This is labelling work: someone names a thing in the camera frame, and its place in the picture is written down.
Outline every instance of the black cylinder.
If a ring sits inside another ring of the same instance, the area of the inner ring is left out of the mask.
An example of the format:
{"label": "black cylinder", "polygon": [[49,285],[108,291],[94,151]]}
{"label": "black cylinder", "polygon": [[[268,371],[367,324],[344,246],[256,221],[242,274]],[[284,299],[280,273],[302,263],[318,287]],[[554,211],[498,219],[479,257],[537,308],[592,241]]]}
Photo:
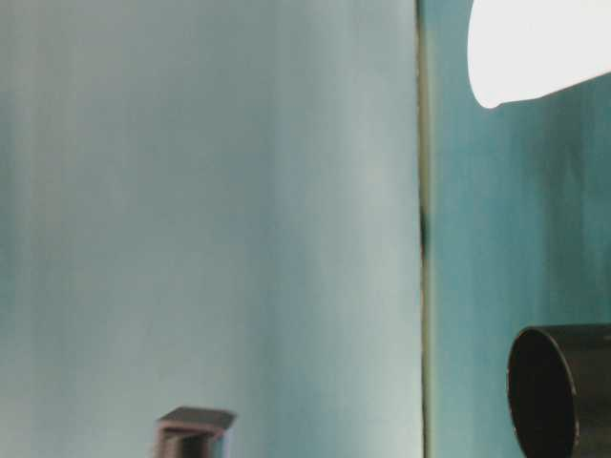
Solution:
{"label": "black cylinder", "polygon": [[611,457],[611,324],[524,329],[507,391],[528,458]]}

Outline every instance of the bright light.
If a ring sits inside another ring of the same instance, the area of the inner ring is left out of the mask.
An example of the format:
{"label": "bright light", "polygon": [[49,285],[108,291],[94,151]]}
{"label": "bright light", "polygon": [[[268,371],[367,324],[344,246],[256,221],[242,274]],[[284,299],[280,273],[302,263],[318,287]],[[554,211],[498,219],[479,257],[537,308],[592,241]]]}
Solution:
{"label": "bright light", "polygon": [[474,0],[469,78],[486,108],[611,72],[611,0]]}

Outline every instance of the light blue panel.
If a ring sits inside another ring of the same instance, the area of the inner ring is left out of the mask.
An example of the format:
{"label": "light blue panel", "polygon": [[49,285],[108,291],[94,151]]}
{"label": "light blue panel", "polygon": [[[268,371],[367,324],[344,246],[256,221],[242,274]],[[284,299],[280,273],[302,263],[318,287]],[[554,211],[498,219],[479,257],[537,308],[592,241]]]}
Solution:
{"label": "light blue panel", "polygon": [[273,456],[418,457],[414,4],[278,17]]}
{"label": "light blue panel", "polygon": [[517,458],[513,337],[527,324],[611,320],[611,79],[482,109],[467,76],[471,4],[420,4],[430,456]]}
{"label": "light blue panel", "polygon": [[274,9],[0,10],[0,455],[149,456],[175,406],[267,458]]}

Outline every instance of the small dark object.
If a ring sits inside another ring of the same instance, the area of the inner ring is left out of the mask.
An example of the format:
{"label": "small dark object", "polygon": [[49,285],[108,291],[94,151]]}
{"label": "small dark object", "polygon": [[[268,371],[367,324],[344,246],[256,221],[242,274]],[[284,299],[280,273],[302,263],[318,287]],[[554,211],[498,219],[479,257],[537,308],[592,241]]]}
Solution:
{"label": "small dark object", "polygon": [[236,416],[223,410],[179,407],[158,420],[158,458],[212,458]]}
{"label": "small dark object", "polygon": [[507,390],[528,458],[611,456],[611,325],[524,329],[511,350]]}

